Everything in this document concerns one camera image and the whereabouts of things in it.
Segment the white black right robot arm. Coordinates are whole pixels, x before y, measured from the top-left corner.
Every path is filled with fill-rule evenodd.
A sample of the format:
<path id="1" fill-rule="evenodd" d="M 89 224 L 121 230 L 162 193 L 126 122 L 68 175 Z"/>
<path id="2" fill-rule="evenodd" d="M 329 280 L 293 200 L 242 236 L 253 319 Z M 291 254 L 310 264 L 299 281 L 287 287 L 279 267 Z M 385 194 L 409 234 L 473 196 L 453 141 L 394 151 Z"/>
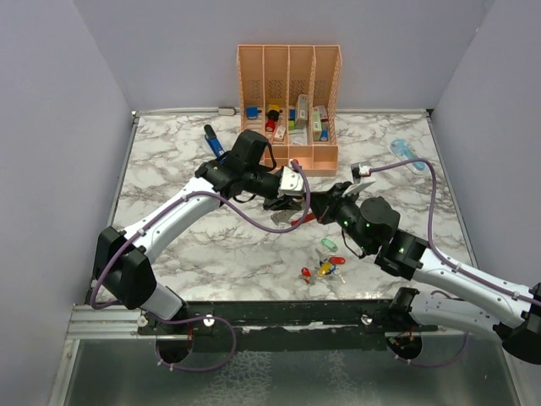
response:
<path id="1" fill-rule="evenodd" d="M 449 326 L 500 340 L 510 355 L 540 362 L 540 287 L 508 282 L 443 254 L 433 239 L 399 228 L 400 214 L 382 197 L 357 203 L 352 184 L 339 183 L 311 195 L 318 223 L 338 224 L 374 263 L 393 277 L 431 285 L 453 294 L 436 300 L 416 290 L 402 290 L 388 310 L 399 331 L 419 325 Z"/>

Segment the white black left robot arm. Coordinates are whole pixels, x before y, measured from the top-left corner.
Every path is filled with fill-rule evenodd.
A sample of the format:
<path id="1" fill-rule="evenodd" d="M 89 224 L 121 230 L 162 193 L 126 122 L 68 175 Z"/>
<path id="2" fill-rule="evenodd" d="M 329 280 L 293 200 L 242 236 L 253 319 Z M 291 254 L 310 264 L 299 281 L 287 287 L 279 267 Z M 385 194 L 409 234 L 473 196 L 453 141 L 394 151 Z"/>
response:
<path id="1" fill-rule="evenodd" d="M 115 303 L 154 314 L 165 332 L 181 332 L 187 321 L 182 309 L 185 302 L 158 283 L 152 269 L 161 252 L 193 223 L 221 206 L 240 214 L 233 201 L 243 192 L 265 199 L 310 200 L 309 181 L 297 161 L 285 167 L 275 162 L 269 167 L 261 165 L 263 155 L 271 152 L 266 137 L 244 130 L 230 151 L 201 164 L 188 183 L 149 216 L 121 231 L 104 229 L 96 246 L 91 307 L 107 307 L 96 300 L 100 288 L 105 288 Z"/>

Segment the grey red key organizer plate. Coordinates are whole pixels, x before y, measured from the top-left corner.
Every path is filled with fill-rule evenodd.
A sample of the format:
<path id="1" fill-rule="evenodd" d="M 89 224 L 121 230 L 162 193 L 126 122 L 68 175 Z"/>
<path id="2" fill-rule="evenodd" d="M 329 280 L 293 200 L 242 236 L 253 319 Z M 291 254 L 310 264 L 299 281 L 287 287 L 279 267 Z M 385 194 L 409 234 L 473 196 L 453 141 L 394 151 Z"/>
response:
<path id="1" fill-rule="evenodd" d="M 301 218 L 302 212 L 293 210 L 274 211 L 270 215 L 270 219 L 278 229 L 296 227 L 299 223 L 303 224 L 306 222 L 311 222 L 315 219 L 315 215 L 314 213 L 309 212 L 302 221 Z"/>

